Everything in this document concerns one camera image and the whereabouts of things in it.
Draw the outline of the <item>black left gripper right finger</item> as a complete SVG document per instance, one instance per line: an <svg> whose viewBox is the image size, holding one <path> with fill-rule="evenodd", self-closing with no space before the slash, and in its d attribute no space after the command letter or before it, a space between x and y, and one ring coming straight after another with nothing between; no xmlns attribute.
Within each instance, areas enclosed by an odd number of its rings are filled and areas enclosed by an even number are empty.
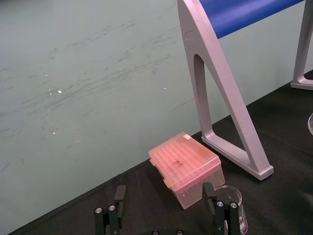
<svg viewBox="0 0 313 235"><path fill-rule="evenodd" d="M218 199L210 182L202 184L202 201L213 218L214 235L239 234L239 205Z"/></svg>

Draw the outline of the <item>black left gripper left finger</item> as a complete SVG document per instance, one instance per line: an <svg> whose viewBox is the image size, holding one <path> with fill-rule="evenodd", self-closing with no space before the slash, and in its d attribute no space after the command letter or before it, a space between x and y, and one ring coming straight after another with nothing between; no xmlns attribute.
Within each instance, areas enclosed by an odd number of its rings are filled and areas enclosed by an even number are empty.
<svg viewBox="0 0 313 235"><path fill-rule="evenodd" d="M96 235L106 235L109 226L111 235L120 235L124 208L126 205L126 185L119 185L116 189L113 203L107 208L97 207L94 210L94 224Z"/></svg>

